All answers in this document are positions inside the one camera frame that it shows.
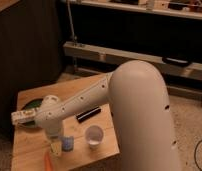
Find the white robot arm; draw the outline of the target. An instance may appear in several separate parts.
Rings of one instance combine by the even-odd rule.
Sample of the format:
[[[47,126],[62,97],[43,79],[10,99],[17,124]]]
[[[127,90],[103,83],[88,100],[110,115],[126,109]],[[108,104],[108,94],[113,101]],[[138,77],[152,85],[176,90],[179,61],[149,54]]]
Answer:
[[[181,171],[167,88],[150,63],[126,62],[66,101],[42,104],[35,122],[56,138],[65,118],[103,104],[113,114],[121,171]]]

